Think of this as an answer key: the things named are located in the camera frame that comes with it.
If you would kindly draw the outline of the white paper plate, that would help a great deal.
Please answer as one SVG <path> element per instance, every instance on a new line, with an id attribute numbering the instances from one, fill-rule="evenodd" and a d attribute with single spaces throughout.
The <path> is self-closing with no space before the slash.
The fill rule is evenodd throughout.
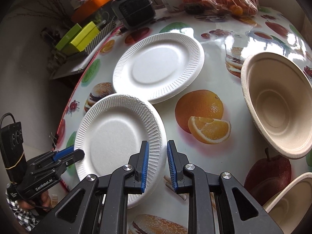
<path id="1" fill-rule="evenodd" d="M 113 72 L 113 88 L 118 94 L 161 103 L 185 90 L 204 61 L 204 49 L 193 37 L 174 32 L 152 35 L 121 56 Z"/>
<path id="2" fill-rule="evenodd" d="M 159 113 L 147 100 L 123 94 L 101 99 L 86 113 L 76 133 L 74 149 L 85 153 L 75 164 L 79 179 L 111 174 L 139 152 L 142 141 L 149 143 L 146 190 L 142 195 L 128 196 L 129 208 L 146 200 L 162 178 L 166 131 Z"/>

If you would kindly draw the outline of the large beige bowl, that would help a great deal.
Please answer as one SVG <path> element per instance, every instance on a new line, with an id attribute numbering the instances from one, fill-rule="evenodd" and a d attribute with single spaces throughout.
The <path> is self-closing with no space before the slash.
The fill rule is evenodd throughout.
<path id="1" fill-rule="evenodd" d="M 263 208 L 283 233 L 294 233 L 311 208 L 311 173 L 295 178 Z"/>

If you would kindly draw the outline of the beige paper bowl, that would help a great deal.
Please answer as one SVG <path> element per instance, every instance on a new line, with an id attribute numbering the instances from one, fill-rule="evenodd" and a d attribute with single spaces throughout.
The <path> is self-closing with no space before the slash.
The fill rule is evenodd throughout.
<path id="1" fill-rule="evenodd" d="M 250 56 L 241 87 L 259 133 L 280 155 L 300 159 L 311 150 L 311 84 L 288 58 L 271 52 Z"/>

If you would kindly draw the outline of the upper green box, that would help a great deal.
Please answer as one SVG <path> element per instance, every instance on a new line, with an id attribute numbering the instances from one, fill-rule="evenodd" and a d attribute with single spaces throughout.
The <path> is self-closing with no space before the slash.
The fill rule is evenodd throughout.
<path id="1" fill-rule="evenodd" d="M 61 51 L 82 30 L 79 24 L 75 24 L 57 43 L 56 49 Z"/>

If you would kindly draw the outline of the lower yellow-green box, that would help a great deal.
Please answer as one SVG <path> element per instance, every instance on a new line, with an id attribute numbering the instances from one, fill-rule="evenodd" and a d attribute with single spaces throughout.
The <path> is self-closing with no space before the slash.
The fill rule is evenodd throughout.
<path id="1" fill-rule="evenodd" d="M 89 22 L 61 49 L 61 52 L 67 56 L 82 52 L 99 33 L 100 31 L 96 24 L 94 22 Z"/>

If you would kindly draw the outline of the grey striped tray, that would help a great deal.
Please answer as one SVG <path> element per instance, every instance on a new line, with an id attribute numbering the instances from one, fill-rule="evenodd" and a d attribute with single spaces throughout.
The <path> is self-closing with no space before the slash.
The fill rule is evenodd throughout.
<path id="1" fill-rule="evenodd" d="M 89 45 L 83 50 L 82 52 L 85 52 L 87 54 L 90 54 L 95 47 L 116 27 L 116 23 L 110 22 L 108 23 L 101 31 L 100 33 L 89 43 Z"/>

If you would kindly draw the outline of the small black heater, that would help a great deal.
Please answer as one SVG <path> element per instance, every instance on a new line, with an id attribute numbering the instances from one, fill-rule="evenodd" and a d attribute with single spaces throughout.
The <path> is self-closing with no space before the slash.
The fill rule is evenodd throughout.
<path id="1" fill-rule="evenodd" d="M 151 0 L 113 0 L 112 10 L 128 30 L 135 30 L 155 17 Z"/>

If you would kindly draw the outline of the orange storage box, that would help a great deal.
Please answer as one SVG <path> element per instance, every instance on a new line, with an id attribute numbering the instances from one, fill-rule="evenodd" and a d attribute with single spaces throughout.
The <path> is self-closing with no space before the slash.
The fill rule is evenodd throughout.
<path id="1" fill-rule="evenodd" d="M 81 23 L 110 1 L 111 0 L 88 0 L 77 10 L 75 10 L 74 14 L 71 16 L 71 20 L 73 21 L 73 23 Z"/>

